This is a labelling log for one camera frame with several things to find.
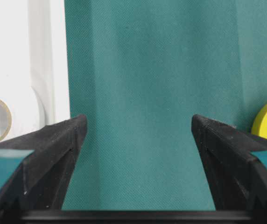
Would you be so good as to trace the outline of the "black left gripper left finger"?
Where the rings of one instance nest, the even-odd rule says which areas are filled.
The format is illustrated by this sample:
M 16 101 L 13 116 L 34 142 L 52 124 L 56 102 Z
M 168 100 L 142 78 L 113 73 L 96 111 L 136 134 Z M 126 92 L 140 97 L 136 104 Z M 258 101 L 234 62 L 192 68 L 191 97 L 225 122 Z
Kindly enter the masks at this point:
M 0 223 L 62 207 L 86 134 L 80 114 L 0 142 Z

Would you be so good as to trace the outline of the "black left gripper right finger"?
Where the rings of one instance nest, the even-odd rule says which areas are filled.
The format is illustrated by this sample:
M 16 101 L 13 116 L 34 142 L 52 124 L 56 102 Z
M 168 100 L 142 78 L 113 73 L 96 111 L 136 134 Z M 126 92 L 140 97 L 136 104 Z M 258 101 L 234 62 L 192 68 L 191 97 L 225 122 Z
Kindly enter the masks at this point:
M 191 131 L 216 210 L 250 211 L 267 224 L 267 139 L 195 114 Z

